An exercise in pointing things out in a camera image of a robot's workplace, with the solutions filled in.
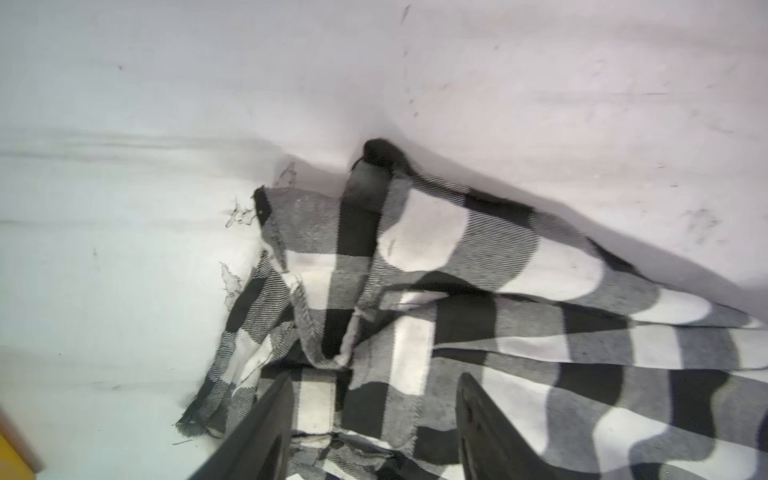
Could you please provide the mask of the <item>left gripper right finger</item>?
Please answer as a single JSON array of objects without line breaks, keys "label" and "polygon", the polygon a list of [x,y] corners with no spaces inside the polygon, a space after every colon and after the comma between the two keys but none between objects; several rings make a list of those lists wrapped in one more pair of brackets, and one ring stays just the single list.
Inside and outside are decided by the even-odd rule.
[{"label": "left gripper right finger", "polygon": [[461,375],[456,394],[459,454],[467,479],[553,479],[553,471],[534,453],[475,378]]}]

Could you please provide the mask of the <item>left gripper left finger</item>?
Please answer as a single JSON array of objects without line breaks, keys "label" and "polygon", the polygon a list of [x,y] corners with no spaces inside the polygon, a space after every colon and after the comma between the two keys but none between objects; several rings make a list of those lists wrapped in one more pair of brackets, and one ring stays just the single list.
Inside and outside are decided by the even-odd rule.
[{"label": "left gripper left finger", "polygon": [[287,373],[279,375],[263,398],[192,480],[276,480],[286,477],[292,437],[294,391]]}]

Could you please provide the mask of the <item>black white checkered shirt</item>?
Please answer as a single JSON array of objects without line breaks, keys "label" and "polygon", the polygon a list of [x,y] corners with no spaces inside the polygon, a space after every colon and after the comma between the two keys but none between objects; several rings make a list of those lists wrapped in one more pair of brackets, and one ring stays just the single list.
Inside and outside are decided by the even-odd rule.
[{"label": "black white checkered shirt", "polygon": [[763,479],[767,328],[557,216],[366,142],[338,197],[254,192],[261,252],[178,421],[232,436],[287,374],[298,479],[460,479],[472,376],[533,479]]}]

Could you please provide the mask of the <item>yellow handled toy tool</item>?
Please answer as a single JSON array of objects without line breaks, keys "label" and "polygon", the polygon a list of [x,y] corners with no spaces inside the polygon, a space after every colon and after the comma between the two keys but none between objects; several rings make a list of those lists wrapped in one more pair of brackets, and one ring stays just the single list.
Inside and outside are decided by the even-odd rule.
[{"label": "yellow handled toy tool", "polygon": [[1,479],[35,480],[44,464],[11,418],[1,411]]}]

